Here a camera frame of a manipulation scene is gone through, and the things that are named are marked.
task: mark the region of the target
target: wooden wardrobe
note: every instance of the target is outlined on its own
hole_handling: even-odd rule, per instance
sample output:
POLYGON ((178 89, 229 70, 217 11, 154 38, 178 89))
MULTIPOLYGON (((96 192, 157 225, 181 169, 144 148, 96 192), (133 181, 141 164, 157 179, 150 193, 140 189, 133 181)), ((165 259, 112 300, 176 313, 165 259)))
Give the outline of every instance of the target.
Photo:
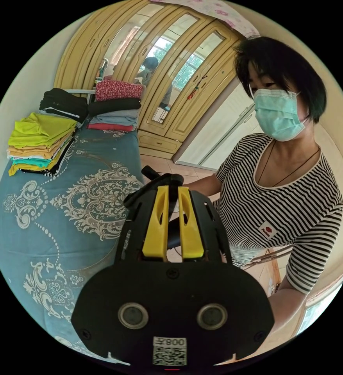
POLYGON ((234 78, 234 47, 241 39, 221 21, 187 7, 122 1, 96 11, 79 28, 54 86, 92 89, 103 61, 105 75, 133 82, 144 59, 156 56, 159 65, 141 103, 139 149, 170 159, 234 78), (159 105, 171 85, 165 111, 159 105))

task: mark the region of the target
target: woman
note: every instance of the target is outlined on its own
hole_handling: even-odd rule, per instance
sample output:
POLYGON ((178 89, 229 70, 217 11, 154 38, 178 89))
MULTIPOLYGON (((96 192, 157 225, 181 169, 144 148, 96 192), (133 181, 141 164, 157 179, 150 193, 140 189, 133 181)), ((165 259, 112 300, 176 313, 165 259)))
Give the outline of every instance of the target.
MULTIPOLYGON (((142 84, 146 87, 148 87, 148 84, 156 70, 156 68, 159 66, 159 61, 156 57, 147 57, 143 62, 144 70, 141 71, 136 75, 135 78, 142 78, 142 84)), ((173 91, 173 85, 170 85, 167 92, 165 93, 161 103, 159 104, 159 107, 162 109, 166 109, 170 103, 170 97, 173 91)))
POLYGON ((293 244, 286 277, 269 298, 274 332, 294 316, 323 271, 343 199, 314 138, 327 103, 321 78, 304 57, 271 38, 245 40, 237 52, 235 70, 264 134, 242 138, 215 174, 186 186, 205 196, 221 192, 214 206, 236 266, 263 249, 293 244))

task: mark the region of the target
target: bed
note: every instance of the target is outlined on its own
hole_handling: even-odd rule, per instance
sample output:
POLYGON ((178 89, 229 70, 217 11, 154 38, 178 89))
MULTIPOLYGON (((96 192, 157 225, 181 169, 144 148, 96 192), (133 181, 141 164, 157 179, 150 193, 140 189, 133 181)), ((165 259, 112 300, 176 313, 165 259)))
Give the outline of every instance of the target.
MULTIPOLYGON (((94 95, 67 91, 88 101, 94 95)), ((55 177, 19 171, 9 177, 10 165, 0 183, 1 272, 52 337, 102 360, 85 348, 70 318, 85 282, 114 262, 127 215, 123 200, 143 186, 137 132, 82 126, 55 177)))

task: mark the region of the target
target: folded clothes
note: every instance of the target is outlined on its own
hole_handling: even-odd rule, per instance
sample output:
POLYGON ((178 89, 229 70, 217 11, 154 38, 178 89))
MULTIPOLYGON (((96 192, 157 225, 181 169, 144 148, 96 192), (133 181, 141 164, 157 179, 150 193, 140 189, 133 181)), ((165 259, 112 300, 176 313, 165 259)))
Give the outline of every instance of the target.
POLYGON ((141 98, 143 86, 123 81, 107 79, 96 85, 95 99, 98 102, 110 99, 141 98))
POLYGON ((118 117, 118 116, 104 116, 99 114, 91 119, 89 122, 90 124, 97 124, 97 123, 106 123, 106 124, 116 124, 116 125, 124 125, 124 126, 137 126, 138 119, 132 117, 118 117))
POLYGON ((82 123, 88 114, 86 98, 77 97, 58 88, 44 93, 39 110, 49 114, 60 114, 79 123, 82 123))
POLYGON ((48 159, 44 158, 37 158, 37 157, 11 157, 11 160, 13 161, 13 164, 32 164, 32 165, 37 165, 39 167, 45 167, 47 166, 59 153, 59 151, 64 148, 70 141, 72 136, 68 136, 65 138, 64 143, 62 143, 58 148, 55 149, 54 153, 50 156, 48 159))
POLYGON ((102 102, 92 102, 88 105, 88 113, 90 116, 97 116, 99 114, 126 111, 129 109, 140 109, 140 99, 126 98, 126 99, 111 99, 102 102))
POLYGON ((107 113, 102 113, 101 116, 118 116, 118 117, 138 118, 139 109, 128 109, 124 111, 107 112, 107 113))
POLYGON ((8 158, 10 157, 32 157, 36 155, 38 158, 45 158, 50 159, 54 155, 54 153, 65 143, 65 141, 72 136, 74 130, 70 133, 66 134, 59 140, 53 143, 53 145, 49 148, 46 146, 39 146, 39 147, 32 147, 32 146, 25 146, 23 148, 15 148, 13 146, 9 146, 7 149, 8 158))
MULTIPOLYGON (((62 117, 62 118, 66 118, 67 116, 64 116, 63 114, 59 114, 59 113, 48 113, 48 112, 46 112, 46 111, 43 111, 42 109, 39 109, 39 113, 40 114, 46 114, 46 115, 48 115, 48 116, 56 116, 56 117, 62 117)), ((82 123, 80 123, 80 122, 77 122, 77 124, 76 124, 76 127, 79 129, 79 128, 81 128, 83 126, 83 124, 82 123)))
POLYGON ((36 165, 39 168, 46 168, 52 159, 11 159, 13 164, 36 165))
POLYGON ((80 122, 78 122, 78 119, 79 117, 74 115, 74 114, 65 114, 65 113, 62 113, 58 110, 54 111, 56 113, 48 113, 46 111, 43 111, 42 109, 39 109, 39 114, 46 114, 47 116, 55 116, 55 117, 61 117, 61 118, 71 118, 72 120, 76 120, 77 121, 77 124, 76 124, 76 127, 77 128, 81 128, 82 127, 82 124, 80 122))
POLYGON ((88 129, 96 129, 96 130, 118 130, 121 132, 132 132, 135 128, 133 126, 123 126, 123 125, 116 125, 116 124, 89 124, 88 129))
POLYGON ((75 139, 72 138, 69 141, 69 143, 67 144, 67 146, 64 148, 64 150, 61 152, 61 155, 60 155, 58 161, 50 169, 45 169, 45 170, 42 170, 42 171, 32 171, 32 170, 27 170, 27 169, 21 169, 21 171, 23 173, 38 173, 38 174, 42 174, 42 175, 48 176, 48 177, 56 176, 60 172, 61 167, 63 165, 63 162, 65 161, 66 156, 67 156, 71 146, 74 144, 74 142, 75 142, 75 139))
POLYGON ((31 113, 28 117, 15 121, 15 127, 9 138, 9 146, 51 147, 56 141, 75 129, 75 120, 31 113))
POLYGON ((60 158, 61 154, 63 153, 63 150, 64 149, 61 149, 58 152, 56 157, 48 164, 48 166, 46 168, 41 168, 41 167, 38 167, 36 165, 29 165, 29 164, 13 164, 9 169, 9 176, 15 175, 16 171, 18 171, 20 169, 31 170, 31 171, 42 171, 42 170, 45 170, 45 169, 50 170, 51 168, 53 168, 57 164, 58 159, 60 158))

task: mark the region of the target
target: floor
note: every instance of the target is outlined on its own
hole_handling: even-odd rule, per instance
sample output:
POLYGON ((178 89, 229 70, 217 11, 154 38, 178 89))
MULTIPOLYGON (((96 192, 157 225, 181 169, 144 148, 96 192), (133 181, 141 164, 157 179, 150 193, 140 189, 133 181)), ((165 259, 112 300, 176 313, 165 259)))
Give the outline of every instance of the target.
MULTIPOLYGON (((142 168, 149 165, 158 173, 177 173, 183 176, 185 184, 197 181, 201 178, 208 177, 212 175, 212 171, 207 171, 200 168, 193 168, 189 166, 174 164, 172 160, 166 160, 159 157, 140 155, 141 156, 141 166, 142 168)), ((215 201, 219 198, 220 194, 216 194, 211 198, 215 201)), ((179 216, 178 212, 175 212, 172 219, 179 216)), ((180 247, 168 250, 167 258, 170 262, 178 263, 182 261, 180 255, 180 247)), ((273 268, 271 263, 257 264, 247 270, 247 272, 252 275, 255 279, 259 281, 261 286, 268 295, 271 294, 271 281, 273 279, 273 268)))

